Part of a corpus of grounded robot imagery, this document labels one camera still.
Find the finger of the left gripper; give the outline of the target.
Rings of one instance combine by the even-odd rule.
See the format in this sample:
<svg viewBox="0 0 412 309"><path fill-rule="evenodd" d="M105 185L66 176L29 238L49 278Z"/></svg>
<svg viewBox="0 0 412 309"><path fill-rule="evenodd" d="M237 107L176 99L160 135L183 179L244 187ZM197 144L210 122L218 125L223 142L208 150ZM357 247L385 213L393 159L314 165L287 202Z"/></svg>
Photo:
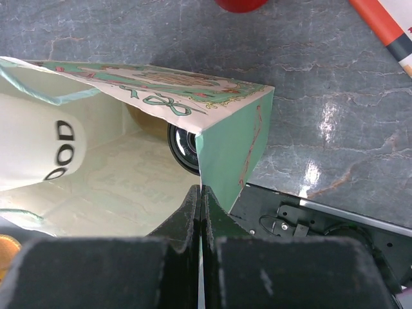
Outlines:
<svg viewBox="0 0 412 309"><path fill-rule="evenodd" d="M14 257L21 250L21 244L13 237L2 234L0 237L0 280L3 282Z"/></svg>

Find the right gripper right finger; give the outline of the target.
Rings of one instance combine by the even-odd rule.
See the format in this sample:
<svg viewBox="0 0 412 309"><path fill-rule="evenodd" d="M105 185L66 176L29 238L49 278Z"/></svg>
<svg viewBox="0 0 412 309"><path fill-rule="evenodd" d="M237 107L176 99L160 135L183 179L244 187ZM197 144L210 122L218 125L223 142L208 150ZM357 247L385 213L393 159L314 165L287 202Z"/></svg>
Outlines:
<svg viewBox="0 0 412 309"><path fill-rule="evenodd" d="M251 238L201 189L207 308L395 308L372 256L344 237Z"/></svg>

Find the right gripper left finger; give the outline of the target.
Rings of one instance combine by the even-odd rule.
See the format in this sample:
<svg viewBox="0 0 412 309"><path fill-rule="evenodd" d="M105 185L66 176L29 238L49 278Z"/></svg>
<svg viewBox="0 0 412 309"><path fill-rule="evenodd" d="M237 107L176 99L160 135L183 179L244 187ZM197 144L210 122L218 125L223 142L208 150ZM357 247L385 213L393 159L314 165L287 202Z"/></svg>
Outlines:
<svg viewBox="0 0 412 309"><path fill-rule="evenodd" d="M196 308L200 187L145 237L37 237L1 283L2 308Z"/></svg>

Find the green paper gift bag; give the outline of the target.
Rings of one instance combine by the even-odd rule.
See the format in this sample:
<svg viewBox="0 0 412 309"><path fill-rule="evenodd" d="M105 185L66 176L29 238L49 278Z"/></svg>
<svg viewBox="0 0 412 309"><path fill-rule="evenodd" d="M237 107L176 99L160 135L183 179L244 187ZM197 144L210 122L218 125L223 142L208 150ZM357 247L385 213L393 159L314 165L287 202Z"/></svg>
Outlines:
<svg viewBox="0 0 412 309"><path fill-rule="evenodd" d="M1 190L1 217L52 236L145 236L193 185L210 187L231 211L268 139L272 86L152 65L1 58L1 95L75 117L87 150L56 180ZM126 104L196 135L200 175L168 141L147 133Z"/></svg>

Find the cardboard cup carrier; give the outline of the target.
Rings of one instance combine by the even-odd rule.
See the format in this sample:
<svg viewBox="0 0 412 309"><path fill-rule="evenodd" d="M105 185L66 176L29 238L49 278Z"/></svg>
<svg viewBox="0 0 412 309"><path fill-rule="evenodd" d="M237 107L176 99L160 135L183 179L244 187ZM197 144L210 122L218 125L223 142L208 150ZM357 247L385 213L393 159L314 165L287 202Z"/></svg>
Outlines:
<svg viewBox="0 0 412 309"><path fill-rule="evenodd" d="M164 142L167 141L168 123L165 120L154 117L129 104L126 104L126 108L131 118L143 132Z"/></svg>

